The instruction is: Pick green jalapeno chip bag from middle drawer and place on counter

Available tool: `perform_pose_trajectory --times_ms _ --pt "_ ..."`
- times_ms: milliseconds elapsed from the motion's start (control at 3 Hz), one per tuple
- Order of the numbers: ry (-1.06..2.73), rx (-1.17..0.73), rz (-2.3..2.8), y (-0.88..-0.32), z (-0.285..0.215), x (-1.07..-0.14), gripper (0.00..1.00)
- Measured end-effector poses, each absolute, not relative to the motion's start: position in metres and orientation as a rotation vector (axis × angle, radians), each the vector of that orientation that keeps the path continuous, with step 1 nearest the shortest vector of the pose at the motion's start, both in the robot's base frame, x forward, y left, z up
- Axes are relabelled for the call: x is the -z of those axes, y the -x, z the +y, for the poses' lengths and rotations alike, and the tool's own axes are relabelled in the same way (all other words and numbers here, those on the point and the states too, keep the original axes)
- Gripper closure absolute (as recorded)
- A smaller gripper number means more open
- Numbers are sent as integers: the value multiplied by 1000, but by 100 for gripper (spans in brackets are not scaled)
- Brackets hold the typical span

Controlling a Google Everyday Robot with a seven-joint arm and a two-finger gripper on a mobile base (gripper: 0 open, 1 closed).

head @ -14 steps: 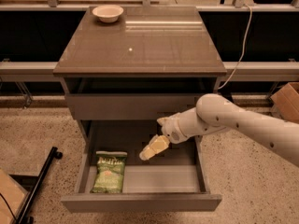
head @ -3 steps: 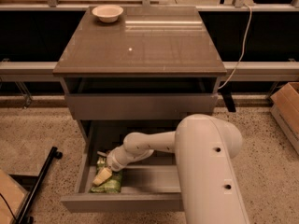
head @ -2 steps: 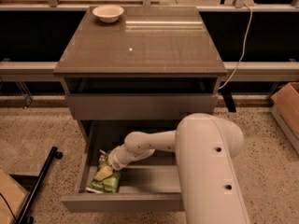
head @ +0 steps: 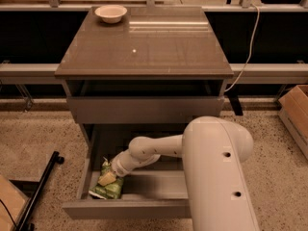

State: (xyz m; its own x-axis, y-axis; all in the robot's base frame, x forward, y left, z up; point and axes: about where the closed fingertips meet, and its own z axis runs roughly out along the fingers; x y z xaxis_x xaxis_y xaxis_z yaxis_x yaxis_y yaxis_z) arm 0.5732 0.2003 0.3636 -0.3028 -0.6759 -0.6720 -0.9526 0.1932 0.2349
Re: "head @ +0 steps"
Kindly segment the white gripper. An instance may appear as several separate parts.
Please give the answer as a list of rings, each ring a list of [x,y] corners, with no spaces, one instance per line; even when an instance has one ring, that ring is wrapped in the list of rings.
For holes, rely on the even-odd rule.
[[[134,161],[130,153],[127,151],[120,152],[117,154],[111,163],[112,171],[119,177],[124,177],[128,175],[134,168]],[[116,176],[108,171],[100,175],[98,178],[98,184],[102,187],[114,183]]]

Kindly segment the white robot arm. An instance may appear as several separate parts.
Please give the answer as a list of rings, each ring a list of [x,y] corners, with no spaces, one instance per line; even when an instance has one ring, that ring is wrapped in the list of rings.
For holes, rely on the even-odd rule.
[[[178,136],[132,139],[98,183],[114,183],[162,155],[178,156],[183,162],[194,231],[259,231],[241,166],[252,150],[253,138],[243,126],[202,116]]]

